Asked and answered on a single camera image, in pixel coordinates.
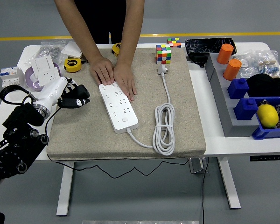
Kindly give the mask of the person's right hand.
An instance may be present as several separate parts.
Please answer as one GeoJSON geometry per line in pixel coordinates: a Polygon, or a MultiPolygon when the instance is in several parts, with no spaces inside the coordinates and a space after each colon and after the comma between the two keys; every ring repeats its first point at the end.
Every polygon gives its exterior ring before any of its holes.
{"type": "Polygon", "coordinates": [[[91,59],[89,63],[90,74],[97,85],[110,85],[114,82],[113,65],[109,59],[98,56],[91,59]]]}

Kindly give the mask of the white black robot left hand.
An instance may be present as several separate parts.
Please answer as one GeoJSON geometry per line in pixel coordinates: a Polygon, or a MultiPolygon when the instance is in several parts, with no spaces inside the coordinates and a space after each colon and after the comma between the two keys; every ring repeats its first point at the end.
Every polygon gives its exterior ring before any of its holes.
{"type": "Polygon", "coordinates": [[[78,85],[73,79],[60,77],[45,85],[33,107],[44,117],[48,118],[54,105],[60,108],[76,109],[90,102],[90,93],[82,84],[78,85]]]}

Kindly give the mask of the person's left hand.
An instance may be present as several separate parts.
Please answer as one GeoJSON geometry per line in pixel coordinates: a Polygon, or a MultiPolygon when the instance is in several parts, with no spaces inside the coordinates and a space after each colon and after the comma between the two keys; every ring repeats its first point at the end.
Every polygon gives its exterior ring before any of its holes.
{"type": "Polygon", "coordinates": [[[129,101],[134,101],[134,96],[137,95],[137,90],[131,66],[124,63],[117,63],[113,70],[113,76],[129,101]]]}

